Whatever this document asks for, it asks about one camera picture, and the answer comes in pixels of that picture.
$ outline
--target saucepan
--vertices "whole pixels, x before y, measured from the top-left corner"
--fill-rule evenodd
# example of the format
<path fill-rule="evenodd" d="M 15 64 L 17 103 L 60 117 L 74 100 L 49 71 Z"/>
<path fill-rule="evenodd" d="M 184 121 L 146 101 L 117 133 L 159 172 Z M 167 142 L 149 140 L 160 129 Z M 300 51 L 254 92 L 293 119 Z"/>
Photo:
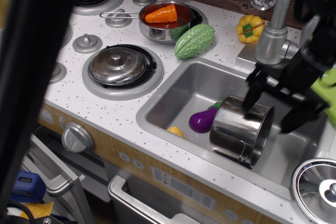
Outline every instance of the saucepan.
<path fill-rule="evenodd" d="M 169 23 L 147 23 L 145 16 L 162 7 L 175 5 L 177 21 Z M 144 6 L 139 13 L 102 13 L 100 17 L 111 18 L 111 14 L 120 18 L 138 18 L 139 29 L 144 37 L 154 42 L 173 45 L 190 28 L 194 13 L 188 5 L 176 1 L 160 1 Z M 125 14 L 139 14 L 138 17 L 125 17 Z"/>
<path fill-rule="evenodd" d="M 210 146 L 248 168 L 255 166 L 266 145 L 275 108 L 256 103 L 246 112 L 243 98 L 228 96 L 210 130 Z"/>

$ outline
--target yellow bell pepper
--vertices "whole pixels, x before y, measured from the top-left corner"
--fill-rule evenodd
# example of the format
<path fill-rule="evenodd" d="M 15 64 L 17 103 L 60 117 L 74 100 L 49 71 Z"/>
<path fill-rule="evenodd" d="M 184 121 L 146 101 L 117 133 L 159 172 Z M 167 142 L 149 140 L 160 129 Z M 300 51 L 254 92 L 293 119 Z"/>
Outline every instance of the yellow bell pepper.
<path fill-rule="evenodd" d="M 266 26 L 265 20 L 259 16 L 245 15 L 239 20 L 239 25 L 236 28 L 239 41 L 242 43 L 258 43 L 264 26 Z"/>

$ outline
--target green bitter melon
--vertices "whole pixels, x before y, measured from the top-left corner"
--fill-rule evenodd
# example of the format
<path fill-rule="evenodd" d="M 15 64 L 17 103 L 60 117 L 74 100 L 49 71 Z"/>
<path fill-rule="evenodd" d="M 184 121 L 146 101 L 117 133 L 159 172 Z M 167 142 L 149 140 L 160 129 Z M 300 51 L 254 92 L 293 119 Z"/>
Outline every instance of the green bitter melon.
<path fill-rule="evenodd" d="M 213 41 L 215 29 L 208 24 L 199 24 L 185 32 L 175 44 L 175 55 L 180 59 L 194 57 Z"/>

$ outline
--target purple eggplant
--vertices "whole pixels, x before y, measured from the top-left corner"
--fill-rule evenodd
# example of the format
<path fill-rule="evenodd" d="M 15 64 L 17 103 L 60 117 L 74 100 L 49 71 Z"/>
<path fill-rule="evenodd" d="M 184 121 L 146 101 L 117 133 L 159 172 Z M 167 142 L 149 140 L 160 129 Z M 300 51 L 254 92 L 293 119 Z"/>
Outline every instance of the purple eggplant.
<path fill-rule="evenodd" d="M 209 109 L 193 114 L 189 119 L 189 127 L 197 133 L 210 131 L 212 122 L 221 103 L 215 103 Z"/>

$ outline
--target blue object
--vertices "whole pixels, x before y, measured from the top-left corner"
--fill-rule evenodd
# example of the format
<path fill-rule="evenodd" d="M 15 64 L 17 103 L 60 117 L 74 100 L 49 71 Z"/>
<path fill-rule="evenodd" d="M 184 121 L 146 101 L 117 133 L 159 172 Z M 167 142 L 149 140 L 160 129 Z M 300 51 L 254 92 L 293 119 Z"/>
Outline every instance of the blue object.
<path fill-rule="evenodd" d="M 43 199 L 46 188 L 38 174 L 19 171 L 10 199 L 15 202 L 37 203 Z"/>

